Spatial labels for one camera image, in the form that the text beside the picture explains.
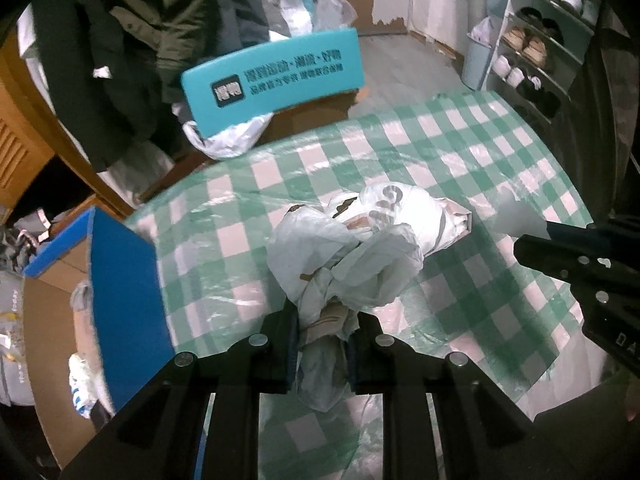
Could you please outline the white plastic bags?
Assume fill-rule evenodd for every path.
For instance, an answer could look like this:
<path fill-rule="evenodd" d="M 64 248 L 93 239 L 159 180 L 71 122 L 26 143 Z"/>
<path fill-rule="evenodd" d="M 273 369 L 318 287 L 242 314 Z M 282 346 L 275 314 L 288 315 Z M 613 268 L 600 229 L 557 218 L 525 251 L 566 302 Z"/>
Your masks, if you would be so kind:
<path fill-rule="evenodd" d="M 295 205 L 267 244 L 268 268 L 297 309 L 295 388 L 327 412 L 347 388 L 344 342 L 358 312 L 395 301 L 425 259 L 472 231 L 471 211 L 400 182 L 341 193 L 322 209 Z"/>

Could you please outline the blue rimmed cardboard box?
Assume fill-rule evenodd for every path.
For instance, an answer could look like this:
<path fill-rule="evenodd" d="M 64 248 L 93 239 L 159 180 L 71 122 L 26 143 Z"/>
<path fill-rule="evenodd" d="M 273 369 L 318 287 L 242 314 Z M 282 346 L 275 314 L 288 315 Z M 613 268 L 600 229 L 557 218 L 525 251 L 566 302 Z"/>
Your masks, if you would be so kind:
<path fill-rule="evenodd" d="M 96 430 L 73 406 L 68 360 L 84 359 L 120 410 L 175 354 L 152 244 L 100 208 L 81 214 L 24 271 L 25 358 L 58 466 Z"/>

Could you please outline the green checked tablecloth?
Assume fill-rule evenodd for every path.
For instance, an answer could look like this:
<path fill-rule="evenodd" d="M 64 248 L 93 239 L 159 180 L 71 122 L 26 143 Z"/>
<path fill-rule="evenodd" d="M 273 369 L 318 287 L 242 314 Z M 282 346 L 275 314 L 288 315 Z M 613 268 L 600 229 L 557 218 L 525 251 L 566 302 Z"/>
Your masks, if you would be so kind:
<path fill-rule="evenodd" d="M 511 197 L 569 226 L 582 198 L 523 118 L 494 92 L 445 94 L 312 130 L 185 178 L 129 219 L 153 243 L 174 347 L 228 349 L 284 303 L 268 242 L 297 205 L 413 229 L 433 200 L 471 215 L 471 231 L 425 258 L 390 304 L 385 333 L 421 353 L 465 353 L 528 416 L 559 403 L 555 362 L 582 324 L 567 284 L 521 266 L 494 224 Z"/>

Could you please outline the shoe rack with shoes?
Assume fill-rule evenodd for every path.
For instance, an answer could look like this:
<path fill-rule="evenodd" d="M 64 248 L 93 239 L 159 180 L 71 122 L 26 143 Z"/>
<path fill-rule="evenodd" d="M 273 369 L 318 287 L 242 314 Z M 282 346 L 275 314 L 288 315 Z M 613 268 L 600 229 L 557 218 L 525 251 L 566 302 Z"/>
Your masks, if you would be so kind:
<path fill-rule="evenodd" d="M 500 94 L 526 122 L 547 127 L 572 102 L 601 0 L 506 0 L 480 86 Z"/>

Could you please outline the white plastic bag under box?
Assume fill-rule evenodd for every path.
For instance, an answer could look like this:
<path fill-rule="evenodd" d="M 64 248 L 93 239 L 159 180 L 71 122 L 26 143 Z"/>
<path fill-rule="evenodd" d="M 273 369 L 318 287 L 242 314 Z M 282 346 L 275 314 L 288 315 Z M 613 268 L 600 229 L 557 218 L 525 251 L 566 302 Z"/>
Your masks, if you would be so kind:
<path fill-rule="evenodd" d="M 254 148 L 273 118 L 273 113 L 259 115 L 206 138 L 193 119 L 186 101 L 172 104 L 171 111 L 178 118 L 186 140 L 211 160 L 239 157 Z"/>

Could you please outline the teal printed cardboard box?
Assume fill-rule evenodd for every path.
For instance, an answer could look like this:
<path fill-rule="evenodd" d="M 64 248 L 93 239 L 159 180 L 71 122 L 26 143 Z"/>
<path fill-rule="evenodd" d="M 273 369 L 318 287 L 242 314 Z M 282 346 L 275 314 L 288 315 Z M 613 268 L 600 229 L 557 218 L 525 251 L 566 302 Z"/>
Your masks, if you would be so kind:
<path fill-rule="evenodd" d="M 208 139 L 257 116 L 362 88 L 358 32 L 346 27 L 258 44 L 186 70 L 181 84 Z"/>

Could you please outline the dark hanging jacket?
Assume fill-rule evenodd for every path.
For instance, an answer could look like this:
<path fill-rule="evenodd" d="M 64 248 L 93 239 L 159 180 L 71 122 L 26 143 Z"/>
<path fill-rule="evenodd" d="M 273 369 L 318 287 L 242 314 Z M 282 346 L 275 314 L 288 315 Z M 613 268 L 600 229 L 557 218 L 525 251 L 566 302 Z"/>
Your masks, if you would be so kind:
<path fill-rule="evenodd" d="M 102 172 L 150 141 L 175 153 L 183 72 L 263 44 L 260 0 L 32 0 L 55 115 Z"/>

